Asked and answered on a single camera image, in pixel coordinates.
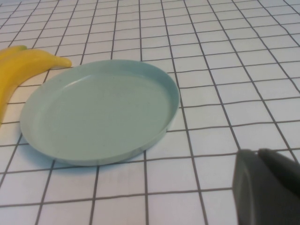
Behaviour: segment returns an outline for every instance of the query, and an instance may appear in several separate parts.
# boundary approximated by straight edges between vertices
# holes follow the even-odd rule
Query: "light blue plate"
[[[109,164],[154,145],[179,102],[174,81],[152,65],[93,62],[41,85],[22,110],[21,130],[32,147],[58,161]]]

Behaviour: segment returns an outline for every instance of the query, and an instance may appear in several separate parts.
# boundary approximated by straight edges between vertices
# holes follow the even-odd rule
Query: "gray plastic object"
[[[239,225],[299,225],[300,166],[279,153],[240,150],[233,195]]]
[[[110,164],[160,140],[179,103],[177,85],[155,66],[93,62],[41,85],[22,110],[21,130],[33,148],[60,162]]]

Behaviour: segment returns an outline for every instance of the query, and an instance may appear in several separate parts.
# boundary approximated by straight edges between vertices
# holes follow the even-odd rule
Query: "yellow banana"
[[[26,50],[26,49],[27,49],[27,47],[24,45],[16,45],[16,46],[11,46],[11,47],[2,49],[2,50],[0,50],[0,60],[4,59],[12,54],[15,54],[19,51]]]
[[[68,68],[72,62],[39,49],[17,52],[0,61],[0,126],[15,89],[27,79],[52,67]]]

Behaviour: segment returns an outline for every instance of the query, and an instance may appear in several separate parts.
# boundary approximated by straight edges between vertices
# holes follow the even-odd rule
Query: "grid tablecloth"
[[[74,66],[131,59],[180,88],[165,137],[116,165],[55,162],[19,117],[50,70],[17,88],[0,128],[0,224],[235,225],[236,152],[300,160],[299,0],[60,0],[0,5],[0,48],[27,45]]]

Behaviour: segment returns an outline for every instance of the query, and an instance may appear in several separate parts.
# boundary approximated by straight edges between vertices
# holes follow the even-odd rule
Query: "plate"
[[[179,107],[175,82],[159,68],[106,60],[72,68],[41,85],[21,113],[37,151],[73,165],[136,156],[163,137]]]

